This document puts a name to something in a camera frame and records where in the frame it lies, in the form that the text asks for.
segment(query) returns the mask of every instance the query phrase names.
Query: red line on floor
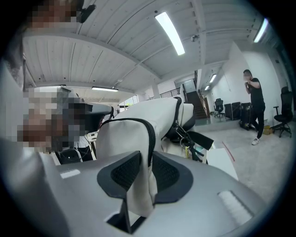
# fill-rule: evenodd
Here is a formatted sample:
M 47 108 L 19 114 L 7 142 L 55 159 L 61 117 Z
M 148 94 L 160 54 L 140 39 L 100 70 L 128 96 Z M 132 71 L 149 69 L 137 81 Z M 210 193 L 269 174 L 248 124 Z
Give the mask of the red line on floor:
M 230 152 L 229 149 L 227 148 L 227 146 L 224 144 L 224 142 L 222 142 L 222 143 L 223 143 L 223 145 L 225 146 L 225 148 L 227 149 L 227 151 L 230 153 L 231 158 L 233 159 L 233 161 L 235 161 L 234 158 L 233 158 L 233 156 L 232 156 L 232 154 L 231 154 L 231 152 Z

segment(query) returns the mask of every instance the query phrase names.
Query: swivel chair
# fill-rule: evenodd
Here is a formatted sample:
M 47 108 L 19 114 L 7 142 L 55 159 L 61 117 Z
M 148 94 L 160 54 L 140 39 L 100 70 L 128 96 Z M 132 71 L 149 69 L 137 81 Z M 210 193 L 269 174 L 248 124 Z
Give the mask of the swivel chair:
M 274 108 L 277 110 L 277 115 L 274 116 L 274 119 L 278 122 L 281 122 L 280 126 L 273 130 L 280 130 L 279 137 L 282 136 L 283 131 L 286 131 L 292 137 L 291 129 L 288 125 L 288 122 L 292 121 L 293 113 L 292 113 L 292 98 L 293 94 L 289 91 L 288 87 L 282 88 L 281 99 L 282 99 L 282 114 L 278 114 L 278 106 Z

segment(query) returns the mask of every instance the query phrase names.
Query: gray floor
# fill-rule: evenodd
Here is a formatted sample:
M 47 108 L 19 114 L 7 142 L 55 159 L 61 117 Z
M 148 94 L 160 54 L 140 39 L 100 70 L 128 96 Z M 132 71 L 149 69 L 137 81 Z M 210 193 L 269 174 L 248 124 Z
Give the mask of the gray floor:
M 203 125 L 210 125 L 210 124 L 218 124 L 218 123 L 224 123 L 224 122 L 230 122 L 231 120 L 228 118 L 225 118 L 225 116 L 221 117 L 214 117 L 211 115 L 210 118 L 203 118 L 198 119 L 195 121 L 195 126 L 203 126 Z
M 262 135 L 261 142 L 252 146 L 251 142 L 256 138 L 256 131 L 247 131 L 239 127 L 238 121 L 232 121 L 229 129 L 224 129 L 224 122 L 215 131 L 201 131 L 202 127 L 195 126 L 194 130 L 201 132 L 214 140 L 216 148 L 229 149 L 234 158 L 234 168 L 239 180 L 259 194 L 267 203 L 276 195 L 283 186 L 283 182 L 291 167 L 291 159 L 294 154 L 296 133 L 293 137 L 286 132 L 282 137 L 276 134 Z M 296 123 L 291 122 L 290 127 L 295 130 Z

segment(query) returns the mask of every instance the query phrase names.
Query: window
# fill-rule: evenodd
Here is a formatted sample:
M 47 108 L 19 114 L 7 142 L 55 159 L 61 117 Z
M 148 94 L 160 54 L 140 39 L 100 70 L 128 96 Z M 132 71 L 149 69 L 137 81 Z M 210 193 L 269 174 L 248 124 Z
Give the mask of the window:
M 139 103 L 139 99 L 138 99 L 137 95 L 134 95 L 133 97 L 130 97 L 129 99 L 127 99 L 124 102 L 119 104 L 119 106 L 121 106 L 120 112 L 127 109 L 126 106 L 128 106 L 128 108 L 129 108 L 130 106 L 133 106 L 136 103 Z

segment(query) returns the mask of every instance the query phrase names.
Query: man in black clothing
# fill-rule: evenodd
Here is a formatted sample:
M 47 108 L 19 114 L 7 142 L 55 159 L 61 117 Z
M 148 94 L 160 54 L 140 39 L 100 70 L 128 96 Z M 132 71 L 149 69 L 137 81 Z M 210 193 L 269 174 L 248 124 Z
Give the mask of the man in black clothing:
M 258 78 L 253 78 L 250 70 L 244 71 L 244 80 L 246 91 L 248 94 L 251 94 L 251 104 L 252 104 L 252 124 L 258 131 L 257 137 L 252 142 L 252 145 L 257 145 L 260 142 L 260 138 L 264 129 L 264 111 L 265 111 L 265 103 L 262 94 L 261 84 Z

